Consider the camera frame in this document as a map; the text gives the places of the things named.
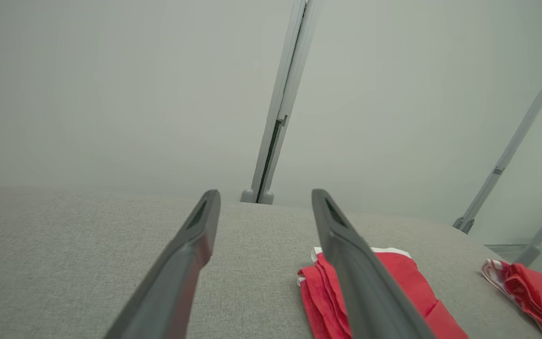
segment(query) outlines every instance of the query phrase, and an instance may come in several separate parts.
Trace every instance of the black object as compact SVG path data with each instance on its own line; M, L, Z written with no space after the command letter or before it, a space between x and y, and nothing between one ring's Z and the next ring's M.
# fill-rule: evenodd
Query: black object
M219 191L204 193L105 339L185 337L198 274L213 253L220 206Z
M323 255L336 269L355 338L434 339L369 245L323 189L311 194Z

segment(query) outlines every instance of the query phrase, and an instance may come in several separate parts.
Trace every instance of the red fabric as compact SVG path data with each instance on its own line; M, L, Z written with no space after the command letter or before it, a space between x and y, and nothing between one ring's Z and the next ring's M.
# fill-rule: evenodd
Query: red fabric
M542 326L542 273L521 264L503 264L503 286L521 309Z
M432 288L411 258L398 253L376 253L376 255L428 322L438 339L467 338L445 305L436 299ZM303 268L299 275L304 275L306 279L301 282L301 293L314 337L352 338L338 275L323 254L318 254L315 265Z

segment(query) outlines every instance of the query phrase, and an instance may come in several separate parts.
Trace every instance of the folded red cloth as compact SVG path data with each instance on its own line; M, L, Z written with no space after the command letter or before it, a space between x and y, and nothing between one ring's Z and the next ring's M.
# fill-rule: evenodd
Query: folded red cloth
M374 250L438 339L467 338L445 305L436 299L432 288L417 270L417 265L408 253L397 249ZM301 295L312 333L317 339L352 338L338 275L322 253L319 253L316 259L314 266L305 267L298 272L301 277Z
M542 330L542 273L522 264L487 259L482 274L531 316Z

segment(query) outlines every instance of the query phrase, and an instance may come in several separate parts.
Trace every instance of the textured gray tablecloth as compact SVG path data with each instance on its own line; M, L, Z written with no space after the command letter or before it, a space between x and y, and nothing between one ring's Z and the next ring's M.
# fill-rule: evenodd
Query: textured gray tablecloth
M0 339L102 337L196 202L0 188ZM483 245L446 225L347 215L370 245L411 253L469 337L542 336L480 274L499 259ZM188 337L311 337L295 274L316 245L310 210L222 202Z

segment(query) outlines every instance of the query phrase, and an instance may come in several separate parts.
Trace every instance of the folded towel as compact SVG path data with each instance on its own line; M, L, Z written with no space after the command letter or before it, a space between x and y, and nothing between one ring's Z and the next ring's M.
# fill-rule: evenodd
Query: folded towel
M522 264L487 259L482 275L531 316L542 331L542 273Z
M404 290L438 339L467 338L445 305L436 299L432 288L422 273L417 270L417 265L409 253L393 248L372 247L372 250ZM314 337L316 339L352 338L338 275L331 264L325 260L320 247L313 249L311 259L314 266L305 267L298 272L298 283Z

